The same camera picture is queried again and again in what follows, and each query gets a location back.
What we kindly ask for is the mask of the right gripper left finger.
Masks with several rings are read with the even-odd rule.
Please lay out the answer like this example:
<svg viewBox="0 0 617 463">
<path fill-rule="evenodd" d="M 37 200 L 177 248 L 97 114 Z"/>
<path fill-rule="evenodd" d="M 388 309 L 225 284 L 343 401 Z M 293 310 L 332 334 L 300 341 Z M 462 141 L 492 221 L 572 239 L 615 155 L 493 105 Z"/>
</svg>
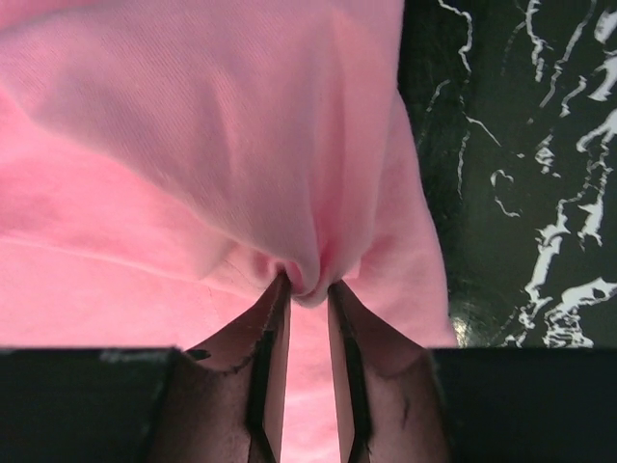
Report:
<svg viewBox="0 0 617 463">
<path fill-rule="evenodd" d="M 279 274 L 224 328 L 174 357 L 147 462 L 278 462 L 291 288 Z"/>
</svg>

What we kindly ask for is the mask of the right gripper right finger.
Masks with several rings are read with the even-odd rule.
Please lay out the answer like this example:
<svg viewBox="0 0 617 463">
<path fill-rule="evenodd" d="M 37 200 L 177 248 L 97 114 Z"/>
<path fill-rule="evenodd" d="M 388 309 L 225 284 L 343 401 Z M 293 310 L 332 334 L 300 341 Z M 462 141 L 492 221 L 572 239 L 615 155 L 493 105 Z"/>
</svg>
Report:
<svg viewBox="0 0 617 463">
<path fill-rule="evenodd" d="M 452 461 L 429 351 L 344 282 L 329 288 L 328 329 L 341 461 Z"/>
</svg>

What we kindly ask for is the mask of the pink t shirt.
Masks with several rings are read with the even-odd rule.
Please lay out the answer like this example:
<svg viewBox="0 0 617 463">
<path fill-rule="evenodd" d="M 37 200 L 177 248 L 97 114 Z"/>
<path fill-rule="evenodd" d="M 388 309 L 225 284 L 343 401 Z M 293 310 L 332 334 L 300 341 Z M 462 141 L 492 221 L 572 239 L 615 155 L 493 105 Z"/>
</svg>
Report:
<svg viewBox="0 0 617 463">
<path fill-rule="evenodd" d="M 189 348 L 279 271 L 282 460 L 336 462 L 328 287 L 456 342 L 400 1 L 5 1 L 1 342 Z"/>
</svg>

